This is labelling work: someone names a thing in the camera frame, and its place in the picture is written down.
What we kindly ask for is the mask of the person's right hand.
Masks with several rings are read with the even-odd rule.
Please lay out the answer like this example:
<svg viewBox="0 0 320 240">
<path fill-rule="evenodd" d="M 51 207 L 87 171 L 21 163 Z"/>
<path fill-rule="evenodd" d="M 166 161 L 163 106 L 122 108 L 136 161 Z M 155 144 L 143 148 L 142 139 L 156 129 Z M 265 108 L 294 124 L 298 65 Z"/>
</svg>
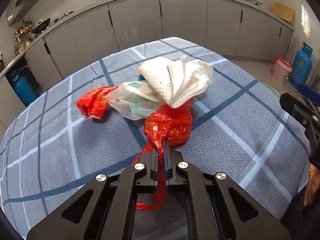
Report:
<svg viewBox="0 0 320 240">
<path fill-rule="evenodd" d="M 304 206 L 310 205 L 316 198 L 316 194 L 319 191 L 320 185 L 320 170 L 314 165 L 310 165 L 309 179 L 304 196 Z"/>
</svg>

